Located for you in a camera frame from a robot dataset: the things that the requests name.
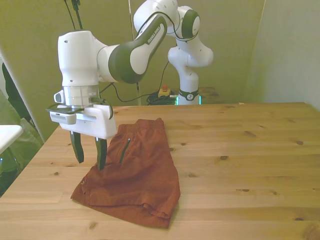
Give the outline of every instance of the wooden table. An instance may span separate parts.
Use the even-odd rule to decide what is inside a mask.
[[[118,124],[161,117],[181,198],[170,229],[94,211],[70,195],[78,164],[57,128],[0,199],[3,240],[319,240],[320,113],[304,103],[117,107]]]

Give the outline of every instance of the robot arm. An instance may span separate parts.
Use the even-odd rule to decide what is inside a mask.
[[[166,35],[176,37],[177,47],[169,51],[169,61],[180,75],[179,98],[194,103],[198,76],[190,67],[208,66],[211,49],[200,41],[200,17],[190,7],[178,7],[177,0],[147,0],[134,15],[138,31],[135,40],[107,46],[90,31],[74,31],[58,39],[58,60],[62,90],[54,95],[61,104],[48,109],[53,122],[70,131],[77,160],[84,161],[81,134],[95,137],[97,164],[104,168],[106,139],[116,134],[112,107],[101,105],[99,82],[135,84],[145,75],[149,62]]]

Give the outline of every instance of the white wall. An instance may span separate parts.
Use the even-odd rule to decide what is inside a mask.
[[[0,57],[0,90],[3,92],[4,96],[8,99],[8,94],[6,92],[6,81],[4,74],[2,72],[2,58]]]
[[[246,86],[249,102],[320,110],[320,0],[266,0]]]

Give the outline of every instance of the wood knot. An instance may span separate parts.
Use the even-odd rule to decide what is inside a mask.
[[[237,189],[236,191],[237,192],[245,192],[245,193],[247,193],[247,192],[250,191],[250,189]]]
[[[296,123],[296,121],[291,119],[291,118],[287,118],[287,121],[290,122],[290,123]]]
[[[227,160],[229,157],[228,156],[221,156],[220,159],[221,160]]]
[[[300,146],[302,146],[303,144],[305,144],[303,141],[296,141],[295,143],[298,144],[298,145],[300,145]]]
[[[96,221],[93,221],[93,222],[90,223],[89,229],[93,230],[93,229],[95,229],[97,227],[97,225],[98,225],[98,223]]]
[[[257,135],[255,135],[252,131],[244,131],[245,134],[249,135],[250,137],[256,138]]]
[[[188,174],[188,177],[189,177],[189,178],[197,178],[197,175],[195,175],[194,173],[189,173],[189,174]]]

